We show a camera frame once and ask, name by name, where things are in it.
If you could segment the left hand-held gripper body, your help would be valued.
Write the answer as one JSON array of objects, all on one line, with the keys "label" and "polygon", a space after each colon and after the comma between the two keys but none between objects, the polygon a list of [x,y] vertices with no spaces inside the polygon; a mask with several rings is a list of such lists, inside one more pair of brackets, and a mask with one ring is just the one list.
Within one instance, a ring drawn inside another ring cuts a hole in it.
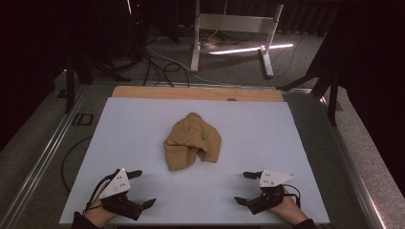
[{"label": "left hand-held gripper body", "polygon": [[142,207],[127,197],[131,185],[126,172],[125,169],[118,169],[98,197],[105,210],[128,219],[138,220]]}]

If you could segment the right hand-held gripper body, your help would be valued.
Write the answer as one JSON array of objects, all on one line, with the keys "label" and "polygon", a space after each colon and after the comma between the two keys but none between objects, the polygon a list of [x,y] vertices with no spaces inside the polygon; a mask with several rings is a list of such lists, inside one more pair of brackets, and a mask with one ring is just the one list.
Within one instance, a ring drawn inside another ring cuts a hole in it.
[{"label": "right hand-held gripper body", "polygon": [[257,198],[249,200],[247,206],[253,215],[277,206],[286,195],[283,185],[294,178],[294,174],[264,169],[259,179],[259,188],[262,191]]}]

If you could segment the tan embroidered pants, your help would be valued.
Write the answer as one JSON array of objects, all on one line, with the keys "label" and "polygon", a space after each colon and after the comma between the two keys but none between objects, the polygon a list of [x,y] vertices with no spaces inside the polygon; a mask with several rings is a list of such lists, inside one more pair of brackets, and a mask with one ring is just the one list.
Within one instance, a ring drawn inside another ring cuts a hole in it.
[{"label": "tan embroidered pants", "polygon": [[165,160],[171,172],[193,165],[198,157],[202,162],[216,163],[222,137],[199,114],[189,113],[178,121],[163,141]]}]

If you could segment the person's right hand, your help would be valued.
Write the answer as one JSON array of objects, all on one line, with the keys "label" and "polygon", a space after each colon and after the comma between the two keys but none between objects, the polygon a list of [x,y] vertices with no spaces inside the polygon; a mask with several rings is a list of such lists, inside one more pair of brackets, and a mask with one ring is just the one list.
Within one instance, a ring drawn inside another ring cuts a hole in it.
[{"label": "person's right hand", "polygon": [[283,197],[283,201],[270,211],[277,214],[293,226],[308,219],[307,215],[298,207],[292,197]]}]

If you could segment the person's left hand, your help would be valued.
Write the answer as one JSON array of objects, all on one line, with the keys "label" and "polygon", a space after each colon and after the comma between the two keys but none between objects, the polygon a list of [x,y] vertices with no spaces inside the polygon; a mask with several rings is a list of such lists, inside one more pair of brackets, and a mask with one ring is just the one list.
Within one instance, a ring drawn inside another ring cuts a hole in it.
[{"label": "person's left hand", "polygon": [[90,205],[90,210],[84,213],[84,218],[91,222],[97,228],[103,228],[112,219],[116,218],[117,214],[111,213],[103,208],[101,200],[96,197]]}]

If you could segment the white board mat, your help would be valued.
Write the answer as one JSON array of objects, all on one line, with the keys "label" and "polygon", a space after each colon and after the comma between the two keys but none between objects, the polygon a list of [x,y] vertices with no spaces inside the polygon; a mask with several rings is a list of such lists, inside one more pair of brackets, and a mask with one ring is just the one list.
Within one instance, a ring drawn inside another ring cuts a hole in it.
[{"label": "white board mat", "polygon": [[[190,113],[200,115],[220,133],[219,159],[198,160],[185,170],[171,172],[163,142],[173,125]],[[96,185],[116,169],[140,170],[128,197],[155,202],[141,214],[140,225],[278,224],[276,215],[253,215],[235,200],[260,195],[258,182],[243,174],[264,169],[291,173],[289,185],[300,191],[303,211],[317,223],[330,220],[285,102],[109,98],[60,223],[72,222]]]}]

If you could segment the black tripod stand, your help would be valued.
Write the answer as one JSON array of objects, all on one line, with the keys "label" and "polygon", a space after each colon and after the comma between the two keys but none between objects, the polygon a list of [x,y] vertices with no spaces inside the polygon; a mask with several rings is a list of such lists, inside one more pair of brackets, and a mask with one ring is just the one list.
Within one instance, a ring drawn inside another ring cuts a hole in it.
[{"label": "black tripod stand", "polygon": [[129,82],[129,78],[125,78],[113,70],[108,69],[99,62],[95,61],[90,56],[70,49],[66,51],[66,90],[63,98],[66,99],[65,113],[68,114],[75,104],[75,74],[83,84],[91,84],[94,80],[90,68],[94,67],[103,73],[106,73],[116,81]]},{"label": "black tripod stand", "polygon": [[290,91],[299,85],[317,78],[310,93],[314,97],[322,97],[326,91],[330,91],[328,104],[328,118],[333,126],[336,126],[335,110],[337,106],[338,75],[337,63],[340,58],[339,50],[333,43],[333,38],[327,35],[318,52],[312,59],[306,74],[287,85],[279,86],[278,90]]}]

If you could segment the bright light strip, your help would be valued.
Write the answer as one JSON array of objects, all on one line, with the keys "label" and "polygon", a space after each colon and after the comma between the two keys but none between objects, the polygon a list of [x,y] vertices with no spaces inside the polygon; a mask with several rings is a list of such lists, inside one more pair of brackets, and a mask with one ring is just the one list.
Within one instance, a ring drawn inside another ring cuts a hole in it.
[{"label": "bright light strip", "polygon": [[[270,50],[274,50],[274,49],[291,48],[293,46],[294,46],[293,44],[283,44],[283,45],[272,45],[272,46],[269,46],[268,48]],[[217,52],[210,52],[210,54],[222,55],[222,54],[239,53],[239,52],[255,52],[255,51],[261,51],[261,50],[266,50],[266,47],[261,46],[261,47],[254,47],[254,48],[244,48],[244,49],[234,49],[234,50],[227,50],[227,51],[217,51]]]}]

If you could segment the aluminium rail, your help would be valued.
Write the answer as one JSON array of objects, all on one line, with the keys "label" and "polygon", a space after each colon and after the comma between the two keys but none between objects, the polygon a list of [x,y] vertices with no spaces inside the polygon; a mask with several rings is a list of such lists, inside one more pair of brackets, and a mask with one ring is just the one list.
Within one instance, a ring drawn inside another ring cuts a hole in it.
[{"label": "aluminium rail", "polygon": [[328,118],[329,95],[319,98],[326,124],[337,144],[337,155],[351,184],[358,206],[371,229],[387,229],[390,222],[379,192],[395,186],[385,162],[345,92],[337,95],[336,126]]},{"label": "aluminium rail", "polygon": [[64,114],[52,137],[47,142],[45,149],[40,154],[37,161],[32,166],[30,172],[26,176],[24,182],[16,193],[8,211],[0,219],[0,229],[14,229],[15,224],[20,218],[30,201],[33,192],[39,184],[41,178],[45,174],[49,164],[51,163],[54,154],[56,153],[63,137],[67,133],[70,125],[73,122],[75,113],[82,103],[84,95],[89,91],[88,86],[81,86],[74,96],[73,107],[67,114]]}]

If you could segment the white metal stand frame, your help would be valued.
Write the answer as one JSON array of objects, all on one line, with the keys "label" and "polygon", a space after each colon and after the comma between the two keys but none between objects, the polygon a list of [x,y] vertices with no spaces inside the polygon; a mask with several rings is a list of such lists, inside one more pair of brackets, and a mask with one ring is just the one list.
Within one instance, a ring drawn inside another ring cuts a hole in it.
[{"label": "white metal stand frame", "polygon": [[191,58],[191,72],[196,73],[199,70],[200,62],[200,30],[212,31],[238,31],[238,32],[253,32],[266,33],[267,39],[264,46],[255,50],[260,52],[262,56],[263,66],[268,78],[274,76],[272,63],[270,60],[270,48],[273,38],[279,23],[284,5],[278,4],[274,15],[271,17],[259,16],[242,16],[202,13],[201,0],[195,1],[195,21],[194,21],[194,45]]}]

